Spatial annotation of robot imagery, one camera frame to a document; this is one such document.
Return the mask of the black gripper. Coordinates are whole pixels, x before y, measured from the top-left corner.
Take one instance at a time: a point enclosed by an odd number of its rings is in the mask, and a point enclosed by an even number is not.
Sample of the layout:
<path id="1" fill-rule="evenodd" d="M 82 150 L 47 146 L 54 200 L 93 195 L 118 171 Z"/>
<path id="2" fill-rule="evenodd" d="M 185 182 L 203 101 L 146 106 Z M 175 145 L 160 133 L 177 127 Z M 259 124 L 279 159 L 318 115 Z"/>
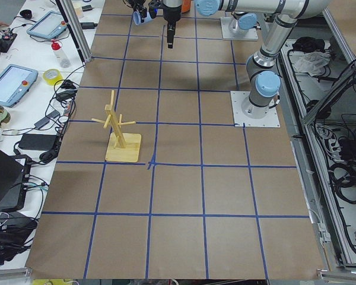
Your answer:
<path id="1" fill-rule="evenodd" d="M 175 23 L 180 20 L 182 0 L 162 0 L 163 17 L 167 25 L 167 47 L 173 48 L 175 36 Z"/>
<path id="2" fill-rule="evenodd" d="M 161 1 L 146 1 L 146 0 L 127 0 L 127 4 L 134 10 L 140 13 L 144 11 L 154 12 L 161 9 Z"/>

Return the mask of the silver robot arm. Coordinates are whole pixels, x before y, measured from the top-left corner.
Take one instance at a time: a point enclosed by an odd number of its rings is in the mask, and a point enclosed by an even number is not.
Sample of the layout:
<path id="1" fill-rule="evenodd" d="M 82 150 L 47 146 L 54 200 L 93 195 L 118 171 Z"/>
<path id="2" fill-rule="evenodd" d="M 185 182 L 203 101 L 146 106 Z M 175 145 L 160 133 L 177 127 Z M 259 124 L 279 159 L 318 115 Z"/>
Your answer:
<path id="1" fill-rule="evenodd" d="M 164 19 L 168 22 L 168 32 L 175 32 L 176 22 L 183 13 L 189 12 L 191 1 L 150 1 L 148 8 L 145 1 L 123 1 L 125 5 L 133 9 L 133 21 L 138 26 L 147 23 L 157 16 L 158 10 L 163 11 Z M 224 1 L 194 1 L 199 13 L 204 16 L 213 15 L 219 10 Z M 257 16 L 248 12 L 235 12 L 231 8 L 236 1 L 228 2 L 231 7 L 226 11 L 232 12 L 231 29 L 235 31 L 250 30 L 257 25 Z"/>
<path id="2" fill-rule="evenodd" d="M 198 12 L 210 16 L 217 11 L 275 14 L 267 36 L 258 51 L 247 60 L 246 71 L 251 91 L 241 104 L 243 113 L 253 119 L 266 116 L 272 99 L 281 86 L 279 76 L 271 71 L 283 44 L 299 19 L 320 14 L 329 1 L 195 1 Z"/>

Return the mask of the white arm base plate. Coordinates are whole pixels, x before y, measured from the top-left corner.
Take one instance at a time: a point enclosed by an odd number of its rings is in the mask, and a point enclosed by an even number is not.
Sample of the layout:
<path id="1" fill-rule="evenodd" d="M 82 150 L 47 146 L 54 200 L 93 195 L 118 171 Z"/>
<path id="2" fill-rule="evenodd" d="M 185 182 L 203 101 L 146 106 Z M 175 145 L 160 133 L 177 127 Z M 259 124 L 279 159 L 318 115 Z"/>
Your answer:
<path id="1" fill-rule="evenodd" d="M 258 34 L 255 28 L 256 21 L 251 24 L 242 24 L 240 19 L 221 17 L 222 38 L 224 40 L 257 41 Z"/>
<path id="2" fill-rule="evenodd" d="M 249 91 L 231 91 L 234 125 L 246 128 L 279 128 L 280 122 L 275 104 L 271 99 L 268 106 L 257 107 L 249 100 Z"/>

